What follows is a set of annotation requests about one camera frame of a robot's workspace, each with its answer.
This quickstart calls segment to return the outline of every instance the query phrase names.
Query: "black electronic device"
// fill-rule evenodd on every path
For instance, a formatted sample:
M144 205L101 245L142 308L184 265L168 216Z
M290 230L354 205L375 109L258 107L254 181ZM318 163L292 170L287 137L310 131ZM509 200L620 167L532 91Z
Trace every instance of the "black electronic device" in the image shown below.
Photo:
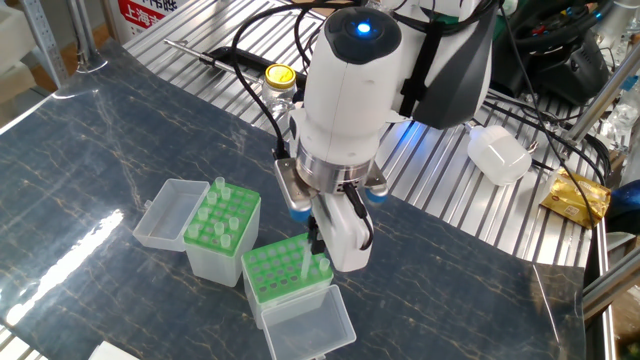
M584 105L610 75L590 28L606 14L611 2L602 1L596 9L576 3L529 0L509 23L535 90ZM506 33L494 43L491 88L518 97L524 79L511 46Z

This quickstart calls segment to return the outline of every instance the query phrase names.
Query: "metal rod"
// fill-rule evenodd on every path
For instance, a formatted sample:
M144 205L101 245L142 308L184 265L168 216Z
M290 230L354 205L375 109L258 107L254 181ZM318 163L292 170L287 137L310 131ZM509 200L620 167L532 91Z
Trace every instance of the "metal rod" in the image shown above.
M69 73L67 73L67 68L62 56L60 56L60 50L58 50L56 39L53 37L40 0L20 0L20 3L29 22L31 33L38 44L39 51L34 51L34 55L60 89L62 83L69 78Z
M104 14L104 19L105 23L107 24L109 35L117 42L122 44L122 41L120 40L120 34L118 34L118 29L116 27L116 19L113 16L113 11L111 10L111 2L109 0L100 0L100 4L102 5L102 13Z
M636 250L638 249L625 256L628 259L625 260L624 265L612 268L607 273L608 276L584 296L585 320L600 313L640 278L640 252Z
M620 261L618 261L618 263L616 263L611 269L609 269L609 271L604 273L604 275L595 279L591 284L589 284L589 286L584 288L582 295L586 296L587 294L589 294L591 291L593 291L593 289L597 288L598 286L600 286L600 284L605 282L607 279L609 279L610 277L614 276L619 271L621 271L621 269L624 266L628 265L629 262L634 260L636 257L640 257L640 247L633 249L633 251L631 251L625 257L620 259Z
M220 70L224 70L224 71L230 72L232 74L236 73L236 71L233 69L233 66L227 65L227 64L225 64L225 63L223 63L221 61L215 61L210 56L207 56L207 55L205 55L203 53L199 53L199 52L197 52L197 51L195 51L193 49L190 49L190 48L188 48L188 47L186 47L184 45L178 44L175 41L171 41L169 39L164 39L164 43L169 45L169 46L171 46L171 47L173 47L173 48L176 48L176 49L178 49L178 50L180 50L180 51L182 51L184 53L187 53L187 54L189 54L189 55L191 55L193 57L196 57L196 58L198 58L200 60L203 60L203 61L205 61L207 63L213 64L213 66L217 67ZM261 82L260 79L258 79L257 77L255 77L253 75L249 75L249 74L244 73L244 72L242 73L242 75L249 82L252 82L252 83L260 83Z
M600 119L607 107L620 93L620 85L640 68L640 46L634 46L631 53L622 61L600 93L593 99L587 111L580 116L576 124L563 137L573 145L579 144L593 125Z
M4 339L4 341L2 341L2 342L0 343L0 352L2 352L2 350L4 350L4 348L6 348L6 347L7 347L7 345L9 345L9 343L10 343L10 342L12 342L12 341L13 341L13 339L15 339L15 338L16 338L16 336L15 336L15 335L13 335L13 334L11 334L11 335L9 335L9 337L7 337L6 339Z
M84 0L67 0L67 5L69 5L71 23L78 41L78 66L87 67L91 58L98 55L87 9Z

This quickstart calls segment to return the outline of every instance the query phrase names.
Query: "table surface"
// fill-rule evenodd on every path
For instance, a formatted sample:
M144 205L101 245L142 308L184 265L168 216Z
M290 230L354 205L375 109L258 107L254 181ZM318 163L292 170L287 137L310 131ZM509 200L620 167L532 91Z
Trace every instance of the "table surface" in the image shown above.
M260 192L257 246L304 231L274 138L148 72L117 44L0 136L0 319L49 359L102 340L144 359L268 359L242 282L132 236L167 178ZM333 359L582 359L582 269L533 265L396 198L366 269L336 274L356 343Z

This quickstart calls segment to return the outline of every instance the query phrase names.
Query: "transparent pipette tip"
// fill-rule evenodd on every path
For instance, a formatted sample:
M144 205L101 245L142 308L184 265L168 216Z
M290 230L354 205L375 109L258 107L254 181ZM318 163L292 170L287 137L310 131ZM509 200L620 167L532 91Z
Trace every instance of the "transparent pipette tip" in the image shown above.
M217 236L224 234L224 224L219 222L213 225L213 231L216 232Z
M229 201L231 199L231 189L223 188L222 189L222 200Z
M222 176L217 177L215 182L216 188L218 188L218 190L224 189L224 178Z
M322 259L320 260L318 267L320 267L320 271L325 272L329 269L329 265L331 265L331 261L329 261L329 259Z
M229 234L220 236L220 244L225 248L231 246L231 236Z
M304 245L304 256L302 257L302 273L300 277L302 280L306 280L309 275L309 266L311 265L311 246L310 244Z
M238 230L238 227L240 226L240 220L236 217L233 217L231 219L229 219L229 228L231 230Z
M189 225L187 234L192 238L198 237L198 225Z
M211 205L215 205L218 201L218 194L216 193L207 193L207 203Z
M209 218L209 213L211 212L211 210L207 209L207 208L203 208L203 209L198 209L198 219L201 221L205 221Z

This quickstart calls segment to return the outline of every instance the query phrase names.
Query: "clear plastic lid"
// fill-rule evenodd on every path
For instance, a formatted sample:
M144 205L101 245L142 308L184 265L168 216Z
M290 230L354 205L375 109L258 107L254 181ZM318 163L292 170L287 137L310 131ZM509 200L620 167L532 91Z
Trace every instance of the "clear plastic lid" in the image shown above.
M264 334L274 360L307 360L356 341L336 285L262 312Z
M167 180L133 236L146 247L184 251L184 231L208 190L206 181Z

